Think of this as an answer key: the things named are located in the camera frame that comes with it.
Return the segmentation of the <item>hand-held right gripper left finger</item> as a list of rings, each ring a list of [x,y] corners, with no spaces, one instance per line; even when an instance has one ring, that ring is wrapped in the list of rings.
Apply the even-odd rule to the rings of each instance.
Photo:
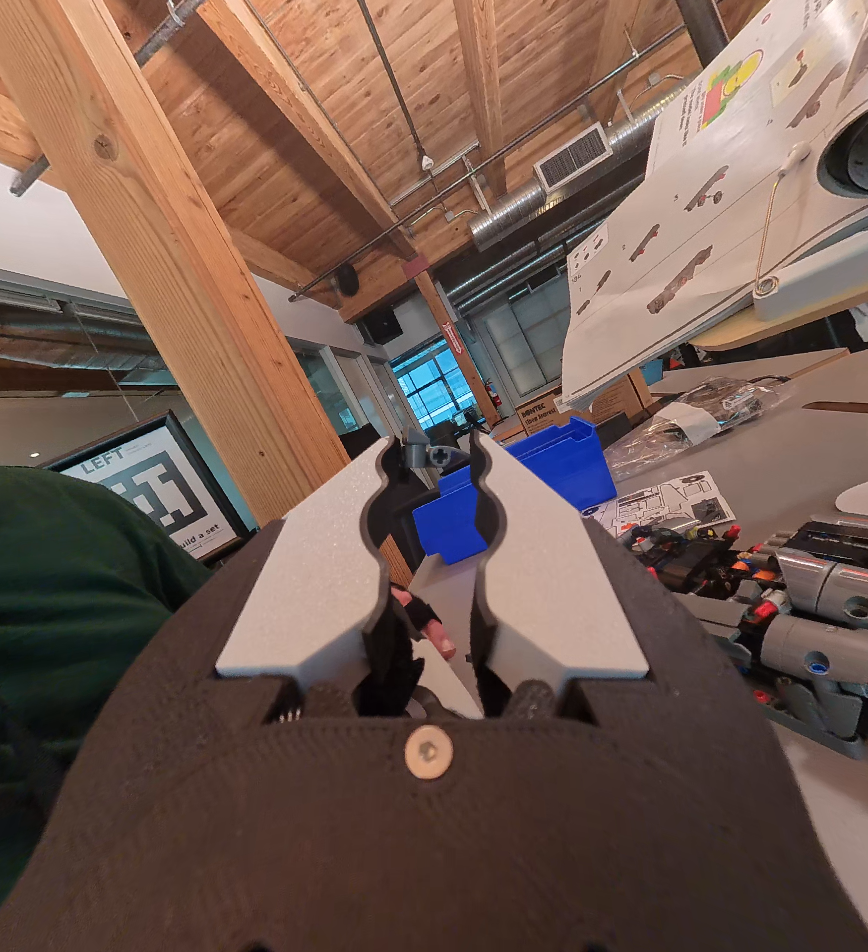
[[[404,452],[380,438],[291,509],[215,663],[280,676],[301,696],[333,684],[363,716],[403,716],[414,691],[408,619],[380,552]]]

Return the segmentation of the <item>black wall speaker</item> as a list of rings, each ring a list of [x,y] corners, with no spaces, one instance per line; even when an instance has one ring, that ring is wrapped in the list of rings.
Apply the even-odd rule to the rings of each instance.
[[[404,328],[391,304],[374,308],[358,318],[356,325],[365,342],[376,347],[385,347],[404,334]]]

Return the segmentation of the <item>white air vent grille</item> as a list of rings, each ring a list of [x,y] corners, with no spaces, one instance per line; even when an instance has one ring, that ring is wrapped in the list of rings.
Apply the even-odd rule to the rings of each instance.
[[[534,178],[546,197],[612,157],[607,130],[596,122],[534,164]]]

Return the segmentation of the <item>printed cardboard box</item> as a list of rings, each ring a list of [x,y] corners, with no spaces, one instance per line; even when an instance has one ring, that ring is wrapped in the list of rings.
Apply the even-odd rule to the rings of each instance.
[[[576,417],[593,425],[600,425],[619,417],[620,423],[630,423],[642,417],[655,398],[646,386],[642,370],[637,368],[600,392],[585,409],[560,409],[561,386],[548,387],[539,396],[521,403],[517,417],[525,436],[533,436],[551,425],[565,425]]]

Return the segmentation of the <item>small grey lego connector assembly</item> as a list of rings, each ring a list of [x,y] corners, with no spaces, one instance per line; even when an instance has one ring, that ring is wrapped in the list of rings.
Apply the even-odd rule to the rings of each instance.
[[[411,470],[451,468],[467,466],[470,454],[457,446],[434,445],[428,435],[413,427],[406,427],[402,438],[404,467]]]

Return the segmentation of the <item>person's left hand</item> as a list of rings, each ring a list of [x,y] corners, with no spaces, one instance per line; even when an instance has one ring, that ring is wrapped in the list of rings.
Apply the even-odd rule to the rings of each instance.
[[[411,592],[394,582],[390,583],[390,589],[391,589],[392,597],[397,599],[402,609],[404,610],[404,594],[411,593]],[[413,631],[417,633],[419,638],[423,637],[427,639],[433,645],[433,647],[438,651],[442,659],[451,660],[454,657],[456,653],[456,646],[453,643],[450,636],[448,636],[444,627],[443,627],[443,634],[420,634],[417,630],[413,628],[412,625],[411,627]]]

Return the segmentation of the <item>lego sticker sheet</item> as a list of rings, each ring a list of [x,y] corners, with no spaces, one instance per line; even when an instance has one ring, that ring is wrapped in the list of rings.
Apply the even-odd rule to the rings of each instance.
[[[635,527],[706,529],[731,524],[735,513],[708,470],[668,480],[581,512],[615,539]]]

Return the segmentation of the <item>slim wooden post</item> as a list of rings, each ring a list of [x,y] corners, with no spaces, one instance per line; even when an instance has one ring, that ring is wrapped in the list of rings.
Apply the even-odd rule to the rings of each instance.
[[[440,296],[440,292],[435,285],[430,273],[428,270],[422,270],[415,275],[414,278],[416,287],[418,291],[423,296],[426,301],[428,308],[432,314],[432,317],[437,324],[440,330],[440,323],[444,322],[448,318],[455,322],[450,314],[448,313],[446,304]],[[469,360],[461,359],[460,363],[456,360],[457,365],[461,371],[461,374],[464,376],[464,380],[473,394],[477,406],[486,421],[486,427],[488,431],[500,422],[499,412],[497,409],[494,409],[491,405],[490,399],[488,398],[484,386],[482,384],[482,377],[478,372],[478,369],[472,359],[470,354]]]

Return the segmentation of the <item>framed marker sign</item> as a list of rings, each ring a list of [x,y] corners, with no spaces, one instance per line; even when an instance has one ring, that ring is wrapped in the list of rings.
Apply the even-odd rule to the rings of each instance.
[[[171,410],[71,450],[44,469],[108,488],[204,565],[234,554],[256,531]]]

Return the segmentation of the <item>thick wooden support post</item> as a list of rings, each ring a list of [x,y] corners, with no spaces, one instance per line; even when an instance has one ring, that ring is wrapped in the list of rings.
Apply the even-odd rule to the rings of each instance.
[[[261,528],[349,462],[104,2],[0,2],[0,77]]]

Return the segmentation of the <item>lego instruction booklet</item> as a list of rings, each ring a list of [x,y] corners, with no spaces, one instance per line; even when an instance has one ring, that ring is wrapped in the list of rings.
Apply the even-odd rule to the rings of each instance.
[[[754,303],[868,227],[835,146],[868,126],[868,2],[768,2],[658,117],[646,173],[568,259],[561,400]]]

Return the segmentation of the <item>clear plastic parts bag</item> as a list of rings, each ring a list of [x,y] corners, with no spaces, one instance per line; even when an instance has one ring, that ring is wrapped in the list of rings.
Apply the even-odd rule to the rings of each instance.
[[[615,482],[627,480],[760,419],[787,399],[791,390],[786,376],[710,377],[608,446],[604,451],[607,468]]]

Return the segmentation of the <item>small raised wooden table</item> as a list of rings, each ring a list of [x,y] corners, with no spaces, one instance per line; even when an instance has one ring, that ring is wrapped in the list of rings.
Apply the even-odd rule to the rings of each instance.
[[[751,308],[747,308],[719,326],[693,337],[690,344],[709,353],[715,363],[839,348],[850,353],[868,350],[868,341],[859,334],[848,310],[806,322],[796,319],[753,329]]]

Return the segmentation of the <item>black vertical pipe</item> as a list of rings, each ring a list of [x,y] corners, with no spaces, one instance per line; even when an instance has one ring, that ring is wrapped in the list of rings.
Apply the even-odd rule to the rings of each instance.
[[[717,1],[676,1],[683,23],[698,54],[714,57],[729,42]]]

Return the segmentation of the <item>metal ventilation duct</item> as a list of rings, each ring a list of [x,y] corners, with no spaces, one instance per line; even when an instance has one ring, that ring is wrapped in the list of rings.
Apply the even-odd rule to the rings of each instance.
[[[673,78],[676,82],[649,104],[628,113],[625,118],[613,125],[604,126],[608,132],[609,143],[614,150],[612,157],[604,163],[549,197],[545,196],[534,178],[533,169],[532,178],[500,199],[496,208],[474,215],[468,226],[476,248],[483,251],[497,244],[524,223],[646,152],[649,149],[658,117],[686,89],[688,83],[697,78],[697,74],[689,77],[674,75]]]

